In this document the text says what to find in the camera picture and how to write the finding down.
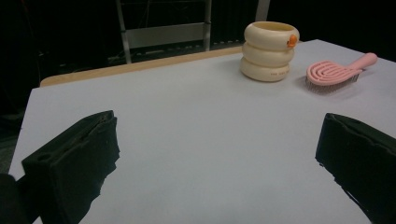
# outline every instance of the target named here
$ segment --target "hairbrush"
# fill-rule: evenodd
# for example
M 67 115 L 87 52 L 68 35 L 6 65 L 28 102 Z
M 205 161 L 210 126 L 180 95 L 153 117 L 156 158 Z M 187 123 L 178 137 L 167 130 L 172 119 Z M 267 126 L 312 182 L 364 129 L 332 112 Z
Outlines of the hairbrush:
M 312 91 L 336 91 L 351 82 L 356 82 L 363 68 L 375 64 L 376 61 L 377 56 L 374 53 L 365 53 L 347 66 L 331 61 L 313 63 L 306 70 L 305 83 Z

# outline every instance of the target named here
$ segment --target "white table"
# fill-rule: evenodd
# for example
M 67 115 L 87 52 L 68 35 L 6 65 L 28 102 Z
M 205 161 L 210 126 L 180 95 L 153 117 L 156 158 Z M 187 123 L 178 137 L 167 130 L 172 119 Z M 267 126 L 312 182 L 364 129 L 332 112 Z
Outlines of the white table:
M 73 123 L 114 110 L 118 168 L 81 223 L 370 223 L 315 160 L 326 113 L 396 136 L 396 63 L 379 59 L 331 95 L 304 84 L 311 63 L 362 53 L 299 44 L 290 73 L 263 83 L 240 53 L 32 91 L 10 173 Z

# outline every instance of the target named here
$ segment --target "floor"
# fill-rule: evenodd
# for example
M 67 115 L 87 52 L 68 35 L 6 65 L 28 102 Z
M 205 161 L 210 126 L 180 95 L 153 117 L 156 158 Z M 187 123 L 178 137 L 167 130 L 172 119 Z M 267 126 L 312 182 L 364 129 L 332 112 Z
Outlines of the floor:
M 240 42 L 218 43 L 211 47 L 213 49 L 225 49 L 241 46 Z M 203 47 L 195 44 L 169 45 L 162 48 L 147 48 L 132 52 L 133 63 L 173 57 L 177 55 L 202 52 Z M 122 53 L 109 59 L 110 66 L 123 64 L 125 62 Z M 65 68 L 64 73 L 72 73 L 89 68 L 78 69 L 76 67 Z M 15 146 L 23 121 L 24 109 L 17 114 L 0 116 L 0 174 L 8 174 Z

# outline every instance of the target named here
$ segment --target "stacked rings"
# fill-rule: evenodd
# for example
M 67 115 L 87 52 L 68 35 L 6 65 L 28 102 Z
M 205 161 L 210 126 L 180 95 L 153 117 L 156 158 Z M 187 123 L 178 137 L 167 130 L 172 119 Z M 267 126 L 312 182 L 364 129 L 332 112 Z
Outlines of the stacked rings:
M 289 62 L 300 38 L 298 30 L 274 21 L 256 21 L 245 29 L 246 43 L 240 70 L 260 81 L 279 81 L 289 72 Z

